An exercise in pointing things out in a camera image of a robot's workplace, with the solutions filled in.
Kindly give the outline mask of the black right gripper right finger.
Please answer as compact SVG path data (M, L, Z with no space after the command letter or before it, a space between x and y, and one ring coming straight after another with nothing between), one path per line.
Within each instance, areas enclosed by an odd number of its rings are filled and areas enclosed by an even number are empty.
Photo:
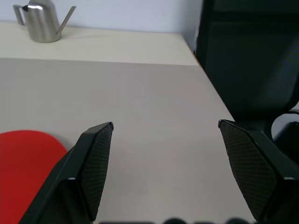
M254 219L299 224L299 165L261 130L220 120L236 183Z

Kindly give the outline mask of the black mesh office chair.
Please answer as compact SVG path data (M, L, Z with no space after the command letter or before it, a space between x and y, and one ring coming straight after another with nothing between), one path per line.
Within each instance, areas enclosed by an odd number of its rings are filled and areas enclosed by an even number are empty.
M203 0L195 50L236 122L299 163L299 0Z

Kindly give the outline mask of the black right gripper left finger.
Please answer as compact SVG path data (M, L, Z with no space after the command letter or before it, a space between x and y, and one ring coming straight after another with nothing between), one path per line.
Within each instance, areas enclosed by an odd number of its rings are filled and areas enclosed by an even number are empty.
M93 224L103 193L114 125L83 132L56 163L20 224Z

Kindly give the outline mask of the silver metal watering can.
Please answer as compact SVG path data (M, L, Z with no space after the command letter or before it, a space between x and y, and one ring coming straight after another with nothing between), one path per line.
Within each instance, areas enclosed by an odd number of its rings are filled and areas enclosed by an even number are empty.
M76 7L70 8L62 24L59 24L55 5L51 0L30 0L24 6L13 5L13 9L18 24L27 27L31 40L51 43L62 38L62 31Z

